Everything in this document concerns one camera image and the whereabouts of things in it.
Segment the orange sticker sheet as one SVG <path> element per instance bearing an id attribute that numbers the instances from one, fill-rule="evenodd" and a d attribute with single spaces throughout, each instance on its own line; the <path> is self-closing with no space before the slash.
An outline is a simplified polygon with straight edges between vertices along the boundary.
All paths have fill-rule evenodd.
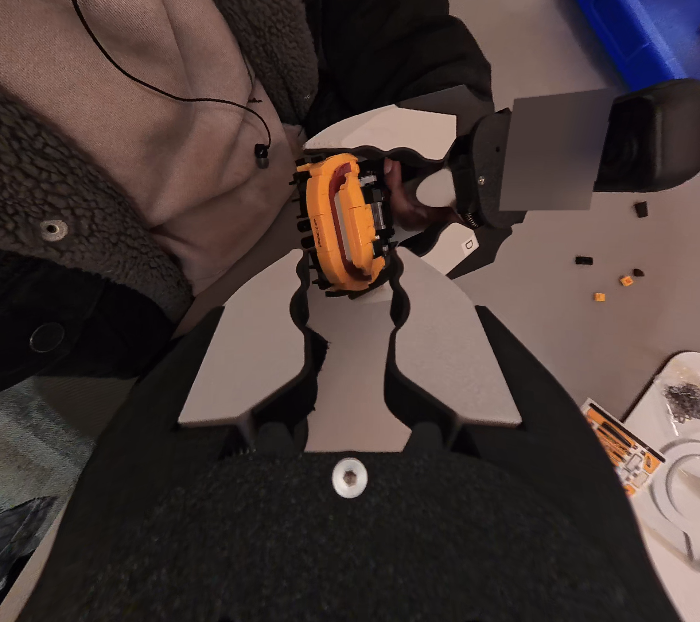
<path id="1" fill-rule="evenodd" d="M 645 490 L 655 472 L 665 464 L 665 457 L 642 442 L 596 401 L 587 399 L 581 410 L 608 455 L 626 495 L 632 498 Z"/>

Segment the person's left forearm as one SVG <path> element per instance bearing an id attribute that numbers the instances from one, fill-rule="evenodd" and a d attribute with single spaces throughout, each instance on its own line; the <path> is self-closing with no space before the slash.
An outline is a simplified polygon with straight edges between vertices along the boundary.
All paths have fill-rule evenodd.
<path id="1" fill-rule="evenodd" d="M 471 119 L 494 111 L 491 67 L 448 0 L 318 0 L 307 17 L 319 51 L 308 136 L 350 116 L 458 88 Z"/>

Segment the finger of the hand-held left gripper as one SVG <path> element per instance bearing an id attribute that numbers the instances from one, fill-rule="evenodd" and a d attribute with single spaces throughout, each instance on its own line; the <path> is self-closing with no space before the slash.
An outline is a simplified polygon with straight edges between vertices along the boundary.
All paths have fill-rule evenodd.
<path id="1" fill-rule="evenodd" d="M 341 120 L 307 140 L 306 153 L 379 152 L 418 162 L 442 162 L 457 137 L 457 116 L 395 104 Z"/>
<path id="2" fill-rule="evenodd" d="M 473 229 L 460 223 L 437 223 L 402 239 L 396 248 L 405 248 L 443 275 L 468 258 L 479 247 Z"/>

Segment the orange black lego assembly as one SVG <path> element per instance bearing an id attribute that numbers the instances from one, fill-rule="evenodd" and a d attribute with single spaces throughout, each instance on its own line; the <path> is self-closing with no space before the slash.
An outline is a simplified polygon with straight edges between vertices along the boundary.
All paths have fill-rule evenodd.
<path id="1" fill-rule="evenodd" d="M 327 296 L 353 299 L 385 284 L 396 242 L 382 163 L 318 152 L 295 164 L 297 228 L 313 283 Z"/>

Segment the person's left hand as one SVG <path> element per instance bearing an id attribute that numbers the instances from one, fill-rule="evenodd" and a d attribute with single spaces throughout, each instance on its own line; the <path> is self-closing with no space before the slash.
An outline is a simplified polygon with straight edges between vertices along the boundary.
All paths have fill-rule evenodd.
<path id="1" fill-rule="evenodd" d="M 416 197 L 417 180 L 404 180 L 401 163 L 390 158 L 383 161 L 384 182 L 394 222 L 405 231 L 421 232 L 434 224 L 463 224 L 450 206 L 426 206 Z"/>

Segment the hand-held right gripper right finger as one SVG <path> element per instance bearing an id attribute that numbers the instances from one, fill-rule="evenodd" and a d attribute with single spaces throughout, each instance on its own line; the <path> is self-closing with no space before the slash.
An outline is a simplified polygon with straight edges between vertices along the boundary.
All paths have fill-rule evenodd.
<path id="1" fill-rule="evenodd" d="M 405 247 L 391 254 L 393 330 L 384 402 L 403 425 L 432 423 L 449 445 L 464 426 L 516 429 L 520 412 L 477 310 Z"/>

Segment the clear bag of screws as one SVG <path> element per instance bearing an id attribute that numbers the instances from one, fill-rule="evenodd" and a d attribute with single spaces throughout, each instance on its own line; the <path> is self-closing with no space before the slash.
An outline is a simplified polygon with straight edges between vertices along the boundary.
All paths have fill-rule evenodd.
<path id="1" fill-rule="evenodd" d="M 672 422 L 699 423 L 699 354 L 675 355 L 660 372 L 658 381 Z"/>

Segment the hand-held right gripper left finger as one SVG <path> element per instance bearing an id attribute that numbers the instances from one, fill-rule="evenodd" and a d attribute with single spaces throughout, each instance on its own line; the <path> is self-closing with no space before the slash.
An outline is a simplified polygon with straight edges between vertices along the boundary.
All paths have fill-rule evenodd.
<path id="1" fill-rule="evenodd" d="M 268 426 L 304 450 L 328 341 L 309 325 L 308 254 L 293 249 L 250 278 L 223 311 L 178 418 L 230 427 L 254 448 Z"/>

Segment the white book stand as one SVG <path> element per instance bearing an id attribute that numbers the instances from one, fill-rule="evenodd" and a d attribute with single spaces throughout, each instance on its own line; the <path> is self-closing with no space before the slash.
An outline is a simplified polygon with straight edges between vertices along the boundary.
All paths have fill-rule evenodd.
<path id="1" fill-rule="evenodd" d="M 675 355 L 650 379 L 623 423 L 666 459 L 631 502 L 652 565 L 680 619 L 698 621 L 699 424 L 672 422 L 658 381 Z"/>

